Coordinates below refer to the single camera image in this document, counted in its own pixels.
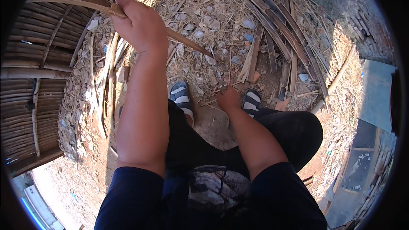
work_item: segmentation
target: hand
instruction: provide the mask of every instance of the hand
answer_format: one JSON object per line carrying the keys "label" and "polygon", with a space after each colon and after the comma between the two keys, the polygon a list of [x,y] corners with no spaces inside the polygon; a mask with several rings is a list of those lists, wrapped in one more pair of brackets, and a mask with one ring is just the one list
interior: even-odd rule
{"label": "hand", "polygon": [[238,93],[231,85],[227,86],[227,89],[226,91],[224,91],[224,93],[219,92],[216,95],[216,99],[219,107],[227,114],[236,109],[241,110]]}
{"label": "hand", "polygon": [[151,7],[135,0],[115,0],[128,18],[112,16],[115,30],[137,53],[160,53],[165,60],[168,37],[162,18]]}

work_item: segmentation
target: foot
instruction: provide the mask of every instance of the foot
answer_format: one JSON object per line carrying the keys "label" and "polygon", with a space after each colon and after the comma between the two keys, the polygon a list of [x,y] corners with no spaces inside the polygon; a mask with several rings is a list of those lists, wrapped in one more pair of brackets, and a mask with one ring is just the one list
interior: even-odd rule
{"label": "foot", "polygon": [[242,109],[251,117],[258,115],[258,111],[261,109],[261,96],[253,88],[246,91]]}
{"label": "foot", "polygon": [[177,82],[172,86],[169,99],[175,102],[177,107],[191,118],[192,121],[189,124],[193,127],[193,112],[192,106],[190,105],[189,90],[184,81]]}

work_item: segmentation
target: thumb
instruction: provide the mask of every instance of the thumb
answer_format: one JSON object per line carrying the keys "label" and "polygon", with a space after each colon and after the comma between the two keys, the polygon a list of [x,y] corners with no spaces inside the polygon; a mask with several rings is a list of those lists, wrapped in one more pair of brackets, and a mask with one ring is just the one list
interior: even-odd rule
{"label": "thumb", "polygon": [[115,0],[115,2],[124,10],[124,13],[128,15],[127,11],[130,10],[130,6],[135,3],[135,0]]}

